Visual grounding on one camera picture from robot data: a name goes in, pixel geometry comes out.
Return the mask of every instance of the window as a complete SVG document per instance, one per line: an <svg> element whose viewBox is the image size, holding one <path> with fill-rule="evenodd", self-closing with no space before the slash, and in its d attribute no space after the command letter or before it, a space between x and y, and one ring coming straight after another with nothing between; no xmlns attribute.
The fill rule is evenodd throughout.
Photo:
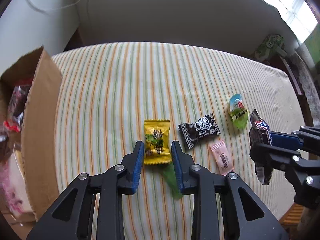
<svg viewBox="0 0 320 240"><path fill-rule="evenodd" d="M294 34L304 42L317 25L317 20L304 0L264 0L276 7Z"/></svg>

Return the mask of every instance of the bed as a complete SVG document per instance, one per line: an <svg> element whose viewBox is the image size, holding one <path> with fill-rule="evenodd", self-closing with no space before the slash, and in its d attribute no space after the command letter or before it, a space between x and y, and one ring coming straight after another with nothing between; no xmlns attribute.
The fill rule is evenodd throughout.
<svg viewBox="0 0 320 240"><path fill-rule="evenodd" d="M227 112L231 96L240 93L247 109L256 108L272 130L299 129L304 125L301 109L281 70L212 49L144 42L93 45L60 53L53 60L63 75L55 132L59 192L81 172L99 174L120 163L136 140L144 140L145 119L170 119L170 144L179 140L182 145L178 125L213 113L235 172L276 218L293 204L293 187L282 172L273 172L269 186L257 180L249 157L250 122L238 130ZM218 173L209 145L183 150ZM125 238L190 239L192 210L191 195L174 199L157 167L144 166L137 193L123 196Z"/></svg>

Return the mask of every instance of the pink candy wrapper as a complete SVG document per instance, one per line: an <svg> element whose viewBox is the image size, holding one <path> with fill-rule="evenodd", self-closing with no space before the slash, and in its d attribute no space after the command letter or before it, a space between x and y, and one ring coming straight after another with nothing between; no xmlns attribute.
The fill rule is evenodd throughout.
<svg viewBox="0 0 320 240"><path fill-rule="evenodd" d="M226 176L229 172L233 171L232 157L227 150L224 140L219 141L210 148L218 164L220 174Z"/></svg>

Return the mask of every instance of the white wall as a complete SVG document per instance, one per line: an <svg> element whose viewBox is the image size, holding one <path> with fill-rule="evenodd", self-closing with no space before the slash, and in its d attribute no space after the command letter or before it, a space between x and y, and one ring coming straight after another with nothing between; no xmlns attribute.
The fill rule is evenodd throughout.
<svg viewBox="0 0 320 240"><path fill-rule="evenodd" d="M31 0L41 9L59 8L74 0ZM12 0L0 18L0 74L20 56L44 45L50 55L64 50L79 25L76 7L42 14L26 0Z"/></svg>
<svg viewBox="0 0 320 240"><path fill-rule="evenodd" d="M92 27L86 3L77 5L85 44L159 41L252 53L268 34L280 33L289 52L298 47L263 0L90 0Z"/></svg>

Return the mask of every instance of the yellow candy wrapper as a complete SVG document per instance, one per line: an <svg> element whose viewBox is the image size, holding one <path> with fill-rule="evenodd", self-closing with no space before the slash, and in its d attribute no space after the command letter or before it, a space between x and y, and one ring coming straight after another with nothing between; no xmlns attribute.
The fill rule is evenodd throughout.
<svg viewBox="0 0 320 240"><path fill-rule="evenodd" d="M169 151L170 120L145 120L144 164L164 164L172 161Z"/></svg>

